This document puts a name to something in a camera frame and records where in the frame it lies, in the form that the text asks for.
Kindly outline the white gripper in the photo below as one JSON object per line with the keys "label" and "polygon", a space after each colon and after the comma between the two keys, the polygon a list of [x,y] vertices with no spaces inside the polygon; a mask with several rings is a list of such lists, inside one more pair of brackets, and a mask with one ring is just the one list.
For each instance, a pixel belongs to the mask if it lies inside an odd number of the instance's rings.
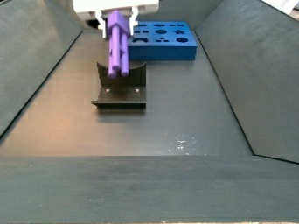
{"label": "white gripper", "polygon": [[106,37],[106,15],[118,10],[128,19],[129,35],[133,36],[137,25],[137,15],[154,13],[158,10],[158,0],[71,0],[75,14],[82,20],[97,19],[97,28],[102,38]]}

